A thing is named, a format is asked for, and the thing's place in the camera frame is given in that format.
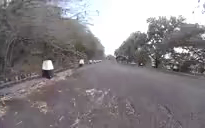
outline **low stone wall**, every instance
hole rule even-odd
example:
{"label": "low stone wall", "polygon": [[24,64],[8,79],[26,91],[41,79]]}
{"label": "low stone wall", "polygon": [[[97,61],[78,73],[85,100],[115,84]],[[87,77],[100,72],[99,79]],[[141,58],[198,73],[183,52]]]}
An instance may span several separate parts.
{"label": "low stone wall", "polygon": [[[58,73],[67,69],[76,68],[77,66],[78,63],[73,63],[65,68],[55,69],[54,72]],[[39,77],[41,77],[41,75],[37,73],[22,73],[22,74],[6,76],[6,77],[0,76],[0,89],[10,87],[27,80],[36,79]]]}

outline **road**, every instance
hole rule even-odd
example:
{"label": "road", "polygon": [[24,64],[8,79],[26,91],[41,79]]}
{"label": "road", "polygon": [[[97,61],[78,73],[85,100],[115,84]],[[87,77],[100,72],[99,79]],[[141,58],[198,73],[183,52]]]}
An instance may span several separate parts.
{"label": "road", "polygon": [[105,61],[5,104],[6,128],[205,128],[205,78]]}

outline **sky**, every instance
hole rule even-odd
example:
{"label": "sky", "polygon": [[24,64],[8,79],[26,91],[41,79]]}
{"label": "sky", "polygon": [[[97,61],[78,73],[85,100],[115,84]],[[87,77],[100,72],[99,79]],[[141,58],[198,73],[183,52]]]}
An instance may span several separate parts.
{"label": "sky", "polygon": [[135,31],[146,32],[146,19],[157,16],[183,15],[191,23],[205,24],[204,15],[192,11],[197,0],[91,0],[91,31],[101,40],[105,54],[114,54],[122,42]]}

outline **distant vehicle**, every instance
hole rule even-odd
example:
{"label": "distant vehicle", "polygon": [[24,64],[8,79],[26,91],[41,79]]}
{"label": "distant vehicle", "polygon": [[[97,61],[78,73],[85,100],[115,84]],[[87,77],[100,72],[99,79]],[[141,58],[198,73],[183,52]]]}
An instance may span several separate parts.
{"label": "distant vehicle", "polygon": [[92,64],[93,63],[93,61],[92,60],[89,60],[89,64]]}
{"label": "distant vehicle", "polygon": [[84,59],[79,60],[79,67],[82,67],[84,65]]}
{"label": "distant vehicle", "polygon": [[143,63],[138,63],[138,66],[144,66],[144,64]]}

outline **tree canopy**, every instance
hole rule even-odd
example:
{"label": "tree canopy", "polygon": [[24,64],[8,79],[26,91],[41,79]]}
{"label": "tree canopy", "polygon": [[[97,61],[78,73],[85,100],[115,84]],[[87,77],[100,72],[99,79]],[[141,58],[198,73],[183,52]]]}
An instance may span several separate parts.
{"label": "tree canopy", "polygon": [[0,0],[0,73],[23,67],[31,72],[36,65],[40,70],[45,58],[59,67],[76,57],[103,56],[104,47],[87,27],[87,4],[82,0]]}
{"label": "tree canopy", "polygon": [[147,33],[133,32],[115,55],[140,63],[152,59],[155,67],[177,64],[181,71],[205,73],[205,26],[186,23],[182,16],[151,17],[147,23]]}

